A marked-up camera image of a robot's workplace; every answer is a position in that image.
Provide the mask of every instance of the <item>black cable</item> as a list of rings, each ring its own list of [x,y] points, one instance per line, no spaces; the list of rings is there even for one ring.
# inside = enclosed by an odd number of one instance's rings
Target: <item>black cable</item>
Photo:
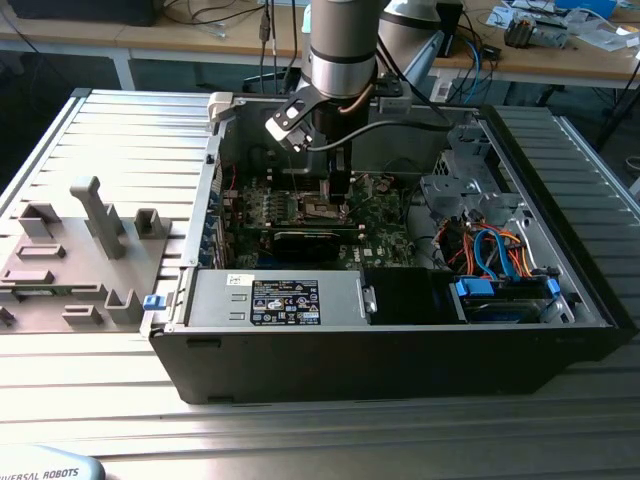
[[[442,126],[442,125],[432,125],[432,126],[436,127],[436,128],[444,128],[444,130],[439,130],[439,131],[449,131],[449,130],[451,130],[454,127],[453,123],[451,123],[451,121],[447,118],[447,116],[440,109],[440,107],[438,107],[437,105],[432,103],[431,100],[429,100],[427,97],[425,97],[422,94],[422,92],[420,90],[418,90],[407,79],[407,77],[405,77],[405,75],[402,72],[402,70],[400,70],[400,67],[398,67],[398,64],[393,60],[393,57],[391,56],[391,53],[389,52],[389,50],[387,49],[387,46],[382,41],[382,37],[380,37],[380,35],[378,35],[378,45],[380,46],[380,49],[382,50],[382,53],[386,57],[386,60],[387,60],[388,64],[393,68],[393,71],[398,76],[398,78],[400,78],[400,80],[402,80],[404,82],[407,82],[409,84],[409,87],[411,88],[411,91],[413,92],[413,94],[416,97],[418,97],[425,105],[427,105],[429,108],[431,108],[431,110],[433,110],[440,118],[442,118],[443,120],[445,120],[447,122],[447,124],[444,125],[444,126]]]
[[[165,17],[167,17],[169,20],[171,20],[172,22],[179,23],[180,25],[193,25],[193,26],[196,26],[196,25],[208,25],[208,24],[210,24],[210,23],[223,22],[223,21],[225,21],[225,20],[229,20],[229,19],[231,19],[231,18],[239,17],[240,15],[250,14],[250,13],[257,12],[258,10],[262,10],[262,9],[263,9],[263,7],[262,7],[262,6],[260,6],[260,7],[256,7],[256,8],[249,8],[248,10],[243,10],[243,11],[241,11],[241,12],[236,12],[236,13],[234,13],[234,14],[232,14],[232,15],[227,15],[226,17],[216,18],[216,19],[213,19],[213,20],[207,20],[207,21],[203,21],[203,22],[193,22],[193,21],[191,21],[191,22],[184,22],[184,21],[182,21],[182,20],[180,20],[180,19],[178,19],[178,18],[174,18],[174,17],[172,17],[171,15],[169,15],[169,14],[168,14],[168,12],[167,12],[168,7],[170,7],[170,6],[171,6],[171,5],[173,5],[174,3],[175,3],[175,2],[171,2],[171,3],[169,3],[169,4],[164,8],[164,10],[162,11],[162,14],[163,14]]]
[[[271,0],[271,32],[273,35],[273,81],[275,85],[274,93],[278,94],[278,50],[276,40],[276,2]]]
[[[211,12],[213,10],[222,10],[223,8],[229,8],[232,5],[234,5],[238,0],[231,0],[229,3],[227,3],[226,5],[221,5],[219,7],[206,7],[206,8],[201,8],[200,10],[197,10],[196,12],[191,14],[191,21],[195,21],[196,17],[198,17],[198,15],[201,15],[205,12]],[[190,6],[191,5],[191,0],[187,0],[187,5]]]
[[[266,42],[262,42],[262,49],[260,50],[260,93],[264,95],[264,52],[267,48]]]
[[[334,148],[338,148],[342,144],[353,140],[360,135],[370,132],[371,130],[375,130],[376,128],[381,127],[409,127],[409,128],[417,128],[419,130],[427,130],[430,132],[448,132],[450,128],[447,125],[433,125],[430,123],[418,122],[415,120],[381,120],[379,122],[370,123],[365,125],[362,128],[359,128],[349,135],[342,137],[340,140],[329,143],[327,145],[323,145],[321,147],[307,147],[307,152],[326,152],[327,150],[332,150]]]
[[[69,86],[69,88],[73,88],[73,84],[67,79],[67,77],[62,75],[60,71],[53,66],[53,64],[49,61],[49,59],[42,52],[40,52],[20,30],[18,30],[18,27],[16,27],[11,22],[11,20],[7,18],[7,16],[2,11],[1,8],[0,8],[0,15],[2,15],[2,18],[4,18],[4,21],[7,22],[7,24],[13,29],[13,31],[15,31],[18,34],[18,36],[22,39],[22,41],[25,42],[27,45],[29,45],[29,48],[31,48],[31,50],[33,50],[35,54],[39,55],[40,58],[42,58],[46,62],[46,64],[49,65],[49,68],[53,70],[56,73],[56,75],[58,75],[64,81],[64,83],[67,84],[67,86]]]
[[[631,86],[633,81],[636,79],[636,75],[638,74],[638,70],[640,70],[640,60],[638,60],[638,64],[636,65],[636,68],[633,70],[633,73],[631,74],[631,77],[629,78],[629,81],[625,85],[624,90],[622,90],[622,93],[620,95],[618,95],[618,101],[613,105],[613,109],[614,110],[618,107],[618,105],[620,105],[620,103],[622,102],[622,99],[624,98],[624,96],[629,91],[629,87]]]
[[[286,89],[287,85],[289,84],[291,68],[293,67],[293,62],[296,61],[296,58],[298,56],[298,25],[296,19],[296,0],[291,0],[291,21],[293,23],[293,55],[291,55],[291,60],[289,61],[289,65],[287,65],[287,71],[284,74],[283,89]]]

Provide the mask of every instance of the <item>robotic arm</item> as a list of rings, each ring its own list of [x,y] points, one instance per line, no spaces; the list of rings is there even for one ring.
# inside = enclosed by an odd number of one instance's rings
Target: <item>robotic arm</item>
[[[303,119],[313,112],[315,130],[332,143],[366,125],[370,95],[401,94],[397,87],[387,88],[384,81],[376,81],[378,23],[387,3],[312,1],[311,85],[299,89],[267,121],[267,130],[276,140],[286,139],[298,152],[306,149],[313,138]],[[326,152],[332,203],[343,203],[349,190],[351,148],[345,142]]]

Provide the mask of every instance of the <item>green circuit board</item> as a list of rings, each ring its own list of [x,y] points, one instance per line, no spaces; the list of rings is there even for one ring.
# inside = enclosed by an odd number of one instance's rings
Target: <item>green circuit board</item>
[[[340,209],[312,190],[274,190],[252,179],[239,189],[230,232],[234,267],[277,268],[272,252],[279,231],[338,235],[337,258],[318,268],[412,266],[413,255],[401,221],[403,191],[393,179],[361,176]]]

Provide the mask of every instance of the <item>circuit board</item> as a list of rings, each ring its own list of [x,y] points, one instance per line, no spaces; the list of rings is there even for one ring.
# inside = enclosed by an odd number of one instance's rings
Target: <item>circuit board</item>
[[[230,263],[239,269],[412,266],[401,221],[402,190],[393,183],[392,178],[361,175],[346,204],[336,206],[324,201],[318,190],[279,190],[252,178],[237,193],[228,192],[225,202]],[[297,262],[278,258],[274,253],[278,235],[302,234],[333,244],[331,258]]]

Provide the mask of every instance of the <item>blue latch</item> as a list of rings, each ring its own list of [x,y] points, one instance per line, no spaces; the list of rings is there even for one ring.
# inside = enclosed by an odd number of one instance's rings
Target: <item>blue latch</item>
[[[493,285],[486,278],[464,277],[456,282],[456,292],[459,297],[489,296],[495,295]]]
[[[553,295],[554,297],[560,295],[560,285],[555,278],[550,278],[547,280],[547,287],[549,288],[551,295]]]
[[[166,310],[167,297],[164,295],[145,295],[142,308],[144,310]]]

